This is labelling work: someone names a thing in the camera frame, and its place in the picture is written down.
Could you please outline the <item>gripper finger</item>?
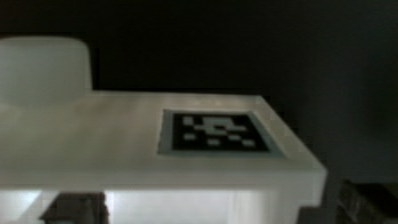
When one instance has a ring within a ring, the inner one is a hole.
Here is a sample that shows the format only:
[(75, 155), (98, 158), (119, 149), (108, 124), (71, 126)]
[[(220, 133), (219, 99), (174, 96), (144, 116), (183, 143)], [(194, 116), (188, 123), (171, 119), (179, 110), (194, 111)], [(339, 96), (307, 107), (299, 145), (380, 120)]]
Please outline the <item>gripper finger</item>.
[(91, 91), (85, 43), (66, 37), (0, 39), (0, 102), (57, 104)]

